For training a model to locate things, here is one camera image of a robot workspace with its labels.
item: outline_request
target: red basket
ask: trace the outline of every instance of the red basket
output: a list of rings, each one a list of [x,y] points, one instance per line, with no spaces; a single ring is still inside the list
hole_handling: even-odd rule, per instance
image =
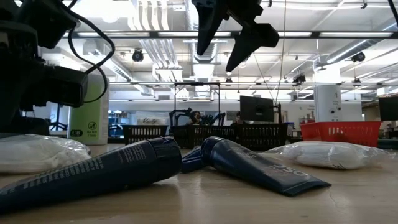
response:
[[[381,121],[316,122],[302,124],[304,141],[333,141],[377,146]]]

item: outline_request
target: plastic basket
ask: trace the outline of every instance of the plastic basket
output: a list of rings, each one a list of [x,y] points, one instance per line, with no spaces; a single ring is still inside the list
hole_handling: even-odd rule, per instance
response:
[[[125,145],[166,135],[167,125],[122,125]]]
[[[239,125],[236,142],[253,151],[266,151],[283,146],[286,132],[287,124]]]
[[[174,126],[171,129],[178,145],[187,149],[200,146],[210,136],[236,140],[236,129],[228,126],[185,125]]]
[[[317,122],[302,124],[304,141],[333,141],[377,147],[381,121]]]

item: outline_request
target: desk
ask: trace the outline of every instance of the desk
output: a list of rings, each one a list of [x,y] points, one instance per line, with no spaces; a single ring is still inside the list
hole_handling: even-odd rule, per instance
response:
[[[288,165],[333,185],[289,198],[206,168],[139,190],[2,216],[0,223],[398,223],[398,160],[355,171]],[[21,178],[2,176],[0,186]]]

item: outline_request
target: wooden table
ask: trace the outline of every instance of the wooden table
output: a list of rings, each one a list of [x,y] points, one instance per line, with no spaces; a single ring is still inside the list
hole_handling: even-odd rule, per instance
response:
[[[97,155],[117,147],[91,149]],[[289,198],[206,168],[139,190],[1,216],[0,223],[398,223],[398,160],[356,171],[288,165],[332,186]],[[2,176],[0,187],[23,177]]]

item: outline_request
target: monitor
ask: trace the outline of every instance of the monitor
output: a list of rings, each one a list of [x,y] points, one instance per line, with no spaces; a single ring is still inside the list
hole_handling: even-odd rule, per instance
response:
[[[274,101],[272,99],[241,96],[241,120],[274,122]]]
[[[382,121],[398,121],[398,96],[380,97],[379,109]]]

